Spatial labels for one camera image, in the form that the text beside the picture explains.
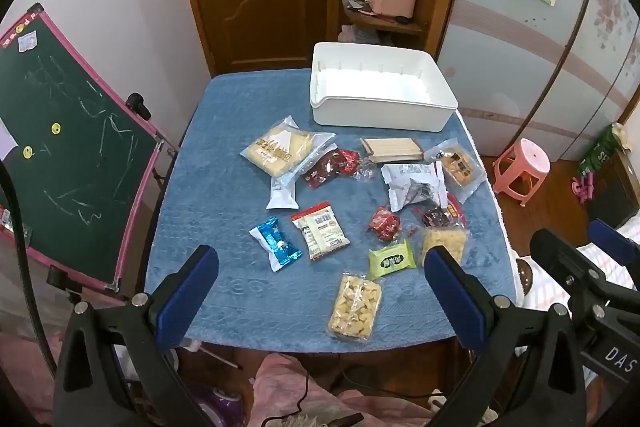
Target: screw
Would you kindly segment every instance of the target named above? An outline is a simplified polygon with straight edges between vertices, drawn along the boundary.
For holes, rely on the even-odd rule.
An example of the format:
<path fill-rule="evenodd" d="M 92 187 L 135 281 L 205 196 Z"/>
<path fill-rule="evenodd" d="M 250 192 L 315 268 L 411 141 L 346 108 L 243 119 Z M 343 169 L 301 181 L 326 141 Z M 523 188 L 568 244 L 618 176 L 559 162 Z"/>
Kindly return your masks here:
<path fill-rule="evenodd" d="M 600 306 L 599 304 L 594 304 L 592 306 L 591 310 L 593 311 L 593 314 L 597 318 L 599 318 L 599 319 L 604 318 L 604 309 L 602 309 L 602 306 Z"/>
<path fill-rule="evenodd" d="M 556 304 L 554 304 L 554 311 L 558 314 L 558 315 L 566 315 L 569 311 L 559 302 L 556 302 Z"/>
<path fill-rule="evenodd" d="M 144 306 L 148 300 L 149 295 L 147 295 L 146 293 L 136 293 L 131 299 L 131 304 L 133 304 L 136 308 L 139 308 L 140 306 Z"/>
<path fill-rule="evenodd" d="M 496 306 L 498 306 L 498 308 L 503 310 L 511 306 L 511 301 L 509 300 L 509 298 L 505 297 L 504 295 L 496 295 L 494 297 L 494 303 Z"/>
<path fill-rule="evenodd" d="M 84 301 L 80 301 L 78 302 L 78 304 L 76 304 L 74 306 L 74 311 L 78 314 L 78 315 L 82 315 L 85 311 L 87 311 L 89 309 L 89 304 L 87 304 Z"/>

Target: wardrobe door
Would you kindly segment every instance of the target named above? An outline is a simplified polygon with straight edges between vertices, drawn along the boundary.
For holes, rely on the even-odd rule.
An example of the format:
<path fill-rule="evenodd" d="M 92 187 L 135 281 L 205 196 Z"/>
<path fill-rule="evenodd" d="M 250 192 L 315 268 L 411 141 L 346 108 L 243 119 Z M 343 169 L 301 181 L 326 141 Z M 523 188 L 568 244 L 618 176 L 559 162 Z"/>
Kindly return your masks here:
<path fill-rule="evenodd" d="M 529 116 L 582 1 L 454 1 L 438 65 L 481 154 L 499 155 Z"/>
<path fill-rule="evenodd" d="M 551 161 L 580 159 L 633 93 L 628 76 L 620 84 L 618 79 L 636 47 L 637 30 L 628 0 L 589 0 L 571 52 L 521 136 L 540 145 Z"/>

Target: plastic stool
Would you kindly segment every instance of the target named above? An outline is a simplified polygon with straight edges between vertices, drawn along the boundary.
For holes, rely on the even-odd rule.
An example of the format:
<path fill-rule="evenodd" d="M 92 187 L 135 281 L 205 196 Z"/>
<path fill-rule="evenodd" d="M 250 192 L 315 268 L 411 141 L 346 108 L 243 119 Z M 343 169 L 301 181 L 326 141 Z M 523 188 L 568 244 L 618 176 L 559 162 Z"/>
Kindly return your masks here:
<path fill-rule="evenodd" d="M 503 161 L 511 164 L 504 172 L 500 173 L 500 163 Z M 509 147 L 493 165 L 495 173 L 494 192 L 496 194 L 500 194 L 500 192 L 508 194 L 518 200 L 520 206 L 525 206 L 527 201 L 540 188 L 551 167 L 546 153 L 538 145 L 526 138 L 518 140 Z M 535 185 L 531 179 L 532 177 L 538 179 Z M 529 185 L 527 194 L 520 194 L 510 188 L 510 185 L 518 178 L 523 178 Z"/>

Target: blue tablecloth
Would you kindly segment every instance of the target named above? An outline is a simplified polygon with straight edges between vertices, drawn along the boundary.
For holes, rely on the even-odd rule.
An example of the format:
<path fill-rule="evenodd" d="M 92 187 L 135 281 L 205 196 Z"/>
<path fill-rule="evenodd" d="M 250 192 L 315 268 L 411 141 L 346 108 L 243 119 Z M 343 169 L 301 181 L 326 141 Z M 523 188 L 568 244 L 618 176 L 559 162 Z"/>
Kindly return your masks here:
<path fill-rule="evenodd" d="M 298 180 L 300 209 L 329 201 L 351 240 L 348 247 L 311 263 L 302 234 L 289 219 L 295 211 L 265 210 L 270 178 L 239 153 L 288 114 L 300 128 L 334 132 L 341 148 L 360 151 L 361 137 L 402 136 L 417 139 L 425 150 L 457 137 L 472 150 L 461 121 L 453 115 L 440 133 L 320 126 L 309 105 L 309 80 L 309 70 L 285 70 L 225 74 L 211 81 L 162 203 L 145 290 L 152 292 L 204 243 L 218 251 L 220 275 L 191 324 L 189 338 L 268 351 L 345 352 L 453 336 L 421 269 L 405 269 L 382 279 L 382 305 L 368 343 L 329 336 L 326 325 L 342 273 L 367 273 L 369 248 L 381 246 L 366 233 L 366 224 L 380 204 L 388 203 L 382 176 L 378 173 L 370 183 L 338 177 L 316 190 Z M 472 242 L 462 267 L 492 295 L 514 300 L 509 254 L 490 190 L 482 184 L 463 205 Z M 285 236 L 304 253 L 276 273 L 268 254 L 248 233 L 271 215 L 278 217 Z"/>

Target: wooden floor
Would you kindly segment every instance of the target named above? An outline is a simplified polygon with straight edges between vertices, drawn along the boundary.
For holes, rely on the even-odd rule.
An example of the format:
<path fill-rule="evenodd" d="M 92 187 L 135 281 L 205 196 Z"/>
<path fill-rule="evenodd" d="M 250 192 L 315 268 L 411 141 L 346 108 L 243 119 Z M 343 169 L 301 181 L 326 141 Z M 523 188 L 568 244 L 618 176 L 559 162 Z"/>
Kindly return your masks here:
<path fill-rule="evenodd" d="M 483 160 L 493 181 L 493 158 Z M 510 197 L 498 195 L 511 246 L 520 255 L 529 253 L 531 235 L 543 227 L 553 229 L 575 246 L 587 243 L 587 216 L 571 192 L 571 179 L 576 166 L 574 162 L 554 163 L 544 184 L 524 208 Z M 267 353 L 223 346 L 207 347 L 239 363 L 242 369 L 233 369 L 203 352 L 191 354 L 181 350 L 180 374 L 183 378 L 241 393 L 248 414 L 253 402 L 249 379 L 255 377 Z M 335 355 L 301 355 L 298 358 L 319 385 L 331 388 L 340 373 Z M 455 339 L 391 351 L 347 355 L 343 360 L 346 367 L 354 363 L 360 366 L 354 375 L 350 373 L 354 380 L 396 393 L 414 395 L 428 394 L 436 387 L 450 392 L 469 364 L 468 353 L 460 348 Z M 364 389 L 362 392 L 376 394 Z M 426 406 L 426 399 L 414 402 Z"/>
<path fill-rule="evenodd" d="M 492 184 L 494 160 L 482 158 Z M 571 190 L 576 168 L 576 162 L 559 160 L 553 163 L 545 181 L 524 207 L 506 194 L 497 195 L 511 248 L 520 256 L 529 254 L 529 241 L 539 229 L 553 230 L 574 247 L 589 242 L 587 213 Z"/>

